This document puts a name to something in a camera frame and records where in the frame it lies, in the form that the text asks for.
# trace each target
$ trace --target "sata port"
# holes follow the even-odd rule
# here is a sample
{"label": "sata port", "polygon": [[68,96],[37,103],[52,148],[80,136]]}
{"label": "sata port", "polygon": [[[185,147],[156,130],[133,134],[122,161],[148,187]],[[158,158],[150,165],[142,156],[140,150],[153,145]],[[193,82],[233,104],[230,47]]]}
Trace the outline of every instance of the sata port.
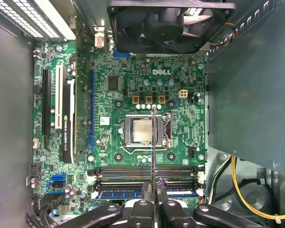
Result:
{"label": "sata port", "polygon": [[53,188],[62,188],[65,186],[65,182],[52,182]]}

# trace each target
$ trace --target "white connector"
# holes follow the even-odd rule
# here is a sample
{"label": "white connector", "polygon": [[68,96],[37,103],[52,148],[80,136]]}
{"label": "white connector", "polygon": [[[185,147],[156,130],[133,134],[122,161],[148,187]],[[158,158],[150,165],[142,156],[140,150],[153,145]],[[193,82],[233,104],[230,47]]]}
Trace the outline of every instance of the white connector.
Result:
{"label": "white connector", "polygon": [[182,89],[179,91],[179,98],[187,98],[188,97],[188,90]]}
{"label": "white connector", "polygon": [[66,67],[63,65],[56,65],[55,129],[62,129],[62,91],[66,75]]}

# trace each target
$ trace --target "cable tie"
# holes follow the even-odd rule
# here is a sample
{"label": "cable tie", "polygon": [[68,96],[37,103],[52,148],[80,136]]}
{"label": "cable tie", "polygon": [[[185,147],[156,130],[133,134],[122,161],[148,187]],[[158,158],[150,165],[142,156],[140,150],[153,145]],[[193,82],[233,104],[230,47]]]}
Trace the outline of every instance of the cable tie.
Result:
{"label": "cable tie", "polygon": [[277,224],[281,224],[282,223],[281,219],[279,218],[279,216],[277,214],[275,214],[275,222]]}

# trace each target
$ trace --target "cpu fan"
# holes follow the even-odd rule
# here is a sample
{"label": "cpu fan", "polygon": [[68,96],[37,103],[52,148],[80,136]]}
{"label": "cpu fan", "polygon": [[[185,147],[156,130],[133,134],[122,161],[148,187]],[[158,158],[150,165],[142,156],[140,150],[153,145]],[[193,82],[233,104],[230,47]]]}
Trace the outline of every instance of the cpu fan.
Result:
{"label": "cpu fan", "polygon": [[193,54],[235,10],[200,0],[112,0],[107,4],[119,52]]}

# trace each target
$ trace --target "metal case panel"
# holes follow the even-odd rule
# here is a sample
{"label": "metal case panel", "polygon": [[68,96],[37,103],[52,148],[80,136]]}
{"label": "metal case panel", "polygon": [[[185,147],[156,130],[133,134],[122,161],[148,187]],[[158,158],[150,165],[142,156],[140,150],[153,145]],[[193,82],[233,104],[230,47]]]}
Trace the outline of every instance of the metal case panel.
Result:
{"label": "metal case panel", "polygon": [[285,1],[209,62],[209,145],[285,174]]}

